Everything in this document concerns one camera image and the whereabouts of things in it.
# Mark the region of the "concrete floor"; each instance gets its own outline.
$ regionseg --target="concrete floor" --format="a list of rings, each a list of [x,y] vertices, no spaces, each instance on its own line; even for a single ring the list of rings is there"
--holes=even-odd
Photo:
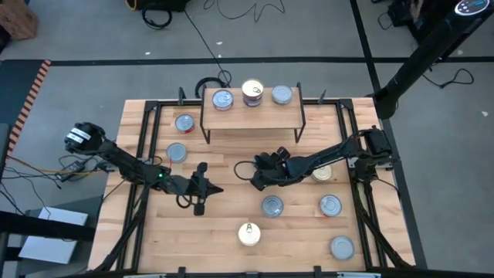
[[[236,15],[253,2],[222,1],[222,10]],[[348,1],[285,0],[286,14],[267,8],[258,23],[251,16],[222,18],[203,1],[188,4],[188,12],[215,55],[222,57],[356,56],[363,52]],[[373,56],[409,56],[413,39],[406,29],[383,31],[377,16],[386,4],[358,0]],[[140,14],[121,0],[31,0],[39,16],[39,35],[14,42],[0,59],[161,59],[209,58],[207,49],[184,14],[164,31],[153,31]],[[494,56],[494,17],[464,45],[463,56]],[[377,64],[381,84],[398,64]],[[233,86],[256,77],[266,85],[300,81],[305,96],[359,97],[371,93],[365,63],[228,64]],[[411,200],[428,266],[438,270],[494,273],[490,259],[494,212],[489,168],[494,130],[493,63],[441,64],[428,76],[442,83],[459,68],[475,76],[471,86],[440,90],[419,80],[400,100],[391,119],[404,164]],[[98,123],[115,137],[126,99],[175,98],[178,87],[193,96],[195,84],[216,76],[216,65],[183,66],[58,66],[51,67],[20,137],[14,156],[41,168],[59,168],[66,154],[63,138],[74,123]],[[491,113],[484,117],[482,112]],[[64,183],[60,191],[39,179],[36,188],[47,205],[58,205],[103,194],[105,175]],[[41,204],[27,181],[5,185],[22,209]],[[12,211],[6,202],[0,209]],[[29,275],[52,277],[74,273],[83,263]]]

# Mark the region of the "white can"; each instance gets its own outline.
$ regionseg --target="white can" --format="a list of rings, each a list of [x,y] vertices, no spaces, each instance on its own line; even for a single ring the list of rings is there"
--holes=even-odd
[[[330,180],[332,174],[333,171],[331,170],[331,166],[326,165],[314,170],[310,177],[317,182],[326,182]]]
[[[261,239],[261,230],[254,223],[246,223],[239,229],[239,239],[245,246],[254,246]]]

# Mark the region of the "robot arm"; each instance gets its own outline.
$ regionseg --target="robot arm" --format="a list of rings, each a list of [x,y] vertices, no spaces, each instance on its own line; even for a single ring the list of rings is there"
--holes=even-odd
[[[360,146],[361,138],[364,139],[367,150]],[[391,146],[386,135],[374,126],[307,157],[291,158],[284,147],[271,155],[256,155],[256,171],[250,182],[260,191],[270,185],[293,185],[310,176],[314,170],[347,158],[357,158],[354,163],[357,177],[370,180],[375,176],[376,164],[388,160],[390,155]]]
[[[198,197],[198,204],[194,204],[195,215],[204,214],[204,202],[209,195],[223,192],[223,189],[213,185],[204,177],[208,164],[200,163],[190,179],[180,175],[170,175],[170,168],[146,164],[120,149],[117,144],[105,137],[103,128],[95,124],[76,124],[67,134],[65,145],[70,153],[100,156],[117,166],[122,177],[135,185],[151,186],[167,194]]]

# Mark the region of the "food can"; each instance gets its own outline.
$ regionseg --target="food can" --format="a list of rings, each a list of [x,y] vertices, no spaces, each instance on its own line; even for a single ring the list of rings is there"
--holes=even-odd
[[[279,105],[287,105],[292,101],[293,91],[288,86],[276,86],[272,88],[272,101]]]
[[[242,95],[244,103],[249,107],[256,107],[262,102],[262,92],[264,86],[261,81],[256,79],[246,80],[242,84]]]
[[[326,165],[324,167],[312,171],[310,177],[317,182],[326,182],[330,180],[332,174],[333,171],[331,170],[331,166]]]
[[[355,254],[354,244],[352,240],[346,236],[335,237],[330,244],[331,254],[338,260],[351,259]]]
[[[233,94],[227,90],[219,90],[213,94],[213,105],[217,110],[226,111],[233,106]]]
[[[173,143],[167,147],[167,156],[172,163],[182,163],[187,158],[187,149],[181,143]]]
[[[254,246],[261,239],[261,230],[254,223],[246,223],[239,229],[239,239],[245,246]]]
[[[278,217],[283,212],[283,201],[278,196],[268,196],[262,201],[262,212],[267,217]]]
[[[194,118],[189,114],[182,114],[175,120],[175,127],[181,133],[189,133],[194,130]]]
[[[341,201],[335,195],[326,195],[319,202],[319,208],[325,216],[338,216],[341,212]]]

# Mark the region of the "can lid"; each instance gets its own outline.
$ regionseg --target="can lid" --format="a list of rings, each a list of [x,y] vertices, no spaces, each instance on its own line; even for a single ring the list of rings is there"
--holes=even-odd
[[[346,236],[337,236],[331,241],[331,253],[340,260],[351,259],[354,256],[355,249],[352,240]]]
[[[173,143],[167,148],[167,156],[173,163],[184,162],[187,158],[187,149],[181,143]]]
[[[331,170],[330,165],[326,165],[324,167],[318,168],[312,172],[312,176],[317,181],[327,181],[328,179],[331,178],[332,174],[333,174],[333,171]]]
[[[321,199],[319,206],[321,212],[327,216],[337,216],[341,212],[341,202],[335,195],[324,196]]]
[[[250,79],[242,84],[242,92],[249,97],[257,97],[264,90],[261,81]]]
[[[213,104],[217,107],[228,107],[233,103],[233,95],[227,90],[219,90],[213,94]]]
[[[283,201],[278,196],[268,196],[262,201],[262,211],[267,217],[278,217],[283,212]]]
[[[293,91],[288,86],[276,86],[272,88],[272,97],[276,102],[287,102],[292,99]]]
[[[194,126],[194,118],[189,114],[182,114],[175,120],[175,127],[180,131],[188,131]]]
[[[239,239],[247,246],[254,246],[261,239],[261,230],[254,223],[245,223],[239,229]]]

